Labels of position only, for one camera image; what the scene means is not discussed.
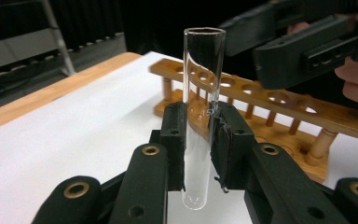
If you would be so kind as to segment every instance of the clear glass tube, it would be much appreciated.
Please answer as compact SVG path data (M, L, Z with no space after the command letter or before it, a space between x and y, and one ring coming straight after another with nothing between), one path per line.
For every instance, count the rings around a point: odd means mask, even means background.
M186 207L199 210L207 202L211 167L210 128L219 113L218 100L226 32L211 27L185 29L184 90L186 106Z

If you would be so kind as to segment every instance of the wooden test tube rack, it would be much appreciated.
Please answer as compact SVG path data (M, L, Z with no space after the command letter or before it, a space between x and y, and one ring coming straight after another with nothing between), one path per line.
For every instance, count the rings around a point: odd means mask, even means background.
M165 106L182 101L182 91L172 90L172 81L183 82L183 64L162 59L149 67L149 71L162 76L164 99L154 112L163 116ZM208 72L198 68L192 77L197 87L208 89L213 83ZM329 148L338 133L358 137L358 110L335 105L286 90L268 91L257 82L222 74L220 94L227 102L234 100L247 104L246 110L237 108L255 133L257 142L270 142L284 148L303 171L314 181L326 178ZM266 118L254 115L255 106L269 111ZM293 118L290 127L274 122L277 114ZM321 127L317 136L298 130L300 122Z

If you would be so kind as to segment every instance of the wooden dowel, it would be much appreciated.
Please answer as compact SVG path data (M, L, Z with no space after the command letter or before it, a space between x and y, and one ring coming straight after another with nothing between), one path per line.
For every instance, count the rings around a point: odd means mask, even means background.
M274 98L274 102L280 102L281 99L278 98ZM274 124L274 120L275 117L277 116L277 112L274 112L272 110L269 111L268 117L267 117L267 121L266 121L266 125L267 127L271 127L272 124Z
M255 110L255 106L254 106L254 105L248 105L248 108L246 109L245 118L246 118L246 119L251 119L254 110Z
M227 102L232 105L234 103L234 99L228 97Z
M300 126L300 123L301 123L301 120L293 119L292 125L290 126L290 129L289 129L289 134L295 135L298 130L298 127Z
M205 104L208 105L208 92L205 92Z
M312 144L310 151L307 153L305 162L311 166L319 164L321 159L329 152L330 146L333 144L336 137L337 133L330 132L323 128Z
M172 97L172 80L164 77L162 79L162 89L164 91L164 100L171 100Z
M274 120L275 120L276 116L277 116L276 112L269 111L269 115L268 115L268 118L267 118L267 121L266 121L266 125L268 127L271 127L272 124L274 124Z
M196 100L200 99L200 87L197 87Z

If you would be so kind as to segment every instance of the white table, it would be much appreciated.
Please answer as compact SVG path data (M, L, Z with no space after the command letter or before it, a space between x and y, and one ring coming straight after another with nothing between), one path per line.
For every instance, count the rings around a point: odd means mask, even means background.
M161 118L161 77L148 67L168 56L150 52L90 84L0 126L0 223L31 223L39 206L63 180L88 175L101 183L127 169L133 150L147 143ZM173 83L182 89L182 83ZM263 109L255 111L266 115ZM284 117L277 121L285 123ZM302 123L300 130L319 129ZM186 209L169 192L168 223L251 223L243 190L225 194L213 180L207 205ZM358 177L358 139L338 135L330 150L325 185Z

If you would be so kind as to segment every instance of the robotic arm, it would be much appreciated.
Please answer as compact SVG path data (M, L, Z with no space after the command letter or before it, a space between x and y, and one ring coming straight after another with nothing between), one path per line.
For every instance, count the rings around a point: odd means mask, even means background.
M244 189L254 223L358 223L358 178L335 189L311 181L281 147L258 144L238 110L220 102L211 150L222 189ZM167 192L183 187L186 131L182 103L168 105L161 130L138 146L127 171L100 184L89 176L61 182L33 224L166 223Z
M357 14L352 29L339 13ZM310 27L275 38L277 30L300 21ZM286 89L322 75L348 56L358 62L358 1L270 1L220 28L227 31L226 55L254 48L257 77L266 89Z

